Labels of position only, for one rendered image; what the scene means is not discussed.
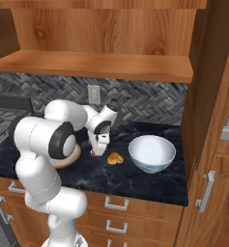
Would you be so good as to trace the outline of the black hob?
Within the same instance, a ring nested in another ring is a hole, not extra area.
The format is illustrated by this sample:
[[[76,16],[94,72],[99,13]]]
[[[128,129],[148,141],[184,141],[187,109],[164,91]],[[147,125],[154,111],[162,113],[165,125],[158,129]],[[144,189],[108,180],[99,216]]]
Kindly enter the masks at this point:
[[[26,110],[0,108],[0,144],[9,137],[10,124],[16,117],[30,115],[31,113]]]

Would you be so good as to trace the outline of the grey wall outlet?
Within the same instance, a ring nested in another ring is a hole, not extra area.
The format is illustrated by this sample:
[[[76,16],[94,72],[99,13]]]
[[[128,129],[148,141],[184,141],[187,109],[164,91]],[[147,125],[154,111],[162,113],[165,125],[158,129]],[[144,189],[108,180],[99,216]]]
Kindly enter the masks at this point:
[[[88,86],[88,99],[90,104],[100,104],[100,87],[97,85]]]

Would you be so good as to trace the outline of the golden brown bread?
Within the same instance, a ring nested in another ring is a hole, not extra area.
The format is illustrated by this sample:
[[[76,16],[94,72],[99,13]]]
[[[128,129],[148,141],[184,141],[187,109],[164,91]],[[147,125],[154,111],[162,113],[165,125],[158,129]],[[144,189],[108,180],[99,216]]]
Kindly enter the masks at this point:
[[[107,163],[109,165],[121,164],[123,162],[124,158],[117,152],[112,152],[107,158]]]

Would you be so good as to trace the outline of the wooden wall shelf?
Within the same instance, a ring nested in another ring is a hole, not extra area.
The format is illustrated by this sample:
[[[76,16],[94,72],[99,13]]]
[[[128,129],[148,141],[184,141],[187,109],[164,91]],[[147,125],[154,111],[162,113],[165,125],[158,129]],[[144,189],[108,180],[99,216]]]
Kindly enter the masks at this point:
[[[0,71],[191,83],[187,56],[19,50],[0,59]]]
[[[205,9],[208,0],[0,0],[0,9]]]

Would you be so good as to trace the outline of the wooden drawer front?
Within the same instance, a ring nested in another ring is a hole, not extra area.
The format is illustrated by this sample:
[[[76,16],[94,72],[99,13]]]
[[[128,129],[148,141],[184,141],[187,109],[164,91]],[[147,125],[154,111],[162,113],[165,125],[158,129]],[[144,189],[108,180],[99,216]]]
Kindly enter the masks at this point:
[[[0,196],[6,199],[23,199],[24,193],[10,191],[9,188],[24,190],[23,185],[18,179],[14,178],[1,178],[0,177]]]
[[[85,191],[88,198],[88,206],[105,211],[119,214],[133,215],[138,217],[147,217],[156,220],[162,220],[169,223],[178,223],[182,214],[183,207],[170,204],[139,200],[116,195],[108,195],[97,192]],[[110,197],[110,203],[113,205],[124,204],[124,199],[129,199],[128,210],[121,211],[108,209],[104,207],[105,196]]]
[[[96,210],[87,210],[77,220],[79,227],[131,240],[144,240],[172,247],[175,242],[177,223],[169,223],[134,216],[119,216]]]

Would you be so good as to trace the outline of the tall wooden cabinet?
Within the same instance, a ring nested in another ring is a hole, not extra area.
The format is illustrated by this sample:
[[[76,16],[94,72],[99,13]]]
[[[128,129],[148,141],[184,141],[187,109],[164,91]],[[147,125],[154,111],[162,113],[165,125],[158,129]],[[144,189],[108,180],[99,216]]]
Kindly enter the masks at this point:
[[[220,139],[229,116],[229,0],[208,0],[196,12],[189,58],[181,126],[187,196],[195,171],[206,175],[216,157],[229,158],[229,141]]]

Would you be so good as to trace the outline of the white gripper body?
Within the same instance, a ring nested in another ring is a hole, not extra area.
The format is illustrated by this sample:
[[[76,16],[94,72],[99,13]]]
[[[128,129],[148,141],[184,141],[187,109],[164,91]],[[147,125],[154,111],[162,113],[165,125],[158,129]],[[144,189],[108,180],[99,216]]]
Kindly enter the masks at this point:
[[[92,146],[92,150],[98,156],[102,156],[106,150],[107,145],[103,143],[96,142]]]

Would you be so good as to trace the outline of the wooden cupboard door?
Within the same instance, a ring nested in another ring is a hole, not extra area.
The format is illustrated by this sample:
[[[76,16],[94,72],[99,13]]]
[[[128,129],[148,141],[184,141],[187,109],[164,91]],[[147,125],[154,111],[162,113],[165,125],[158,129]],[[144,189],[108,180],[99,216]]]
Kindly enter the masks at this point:
[[[214,159],[215,179],[205,210],[195,205],[205,192],[205,172],[195,171],[175,247],[229,247],[229,158]]]

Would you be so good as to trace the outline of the large white bowl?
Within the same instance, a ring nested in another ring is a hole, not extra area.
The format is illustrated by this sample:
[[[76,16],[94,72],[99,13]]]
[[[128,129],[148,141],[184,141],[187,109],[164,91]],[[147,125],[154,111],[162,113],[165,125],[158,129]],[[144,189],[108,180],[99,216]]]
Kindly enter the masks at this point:
[[[165,138],[143,135],[129,143],[129,156],[143,172],[154,174],[166,169],[176,156],[176,148]]]

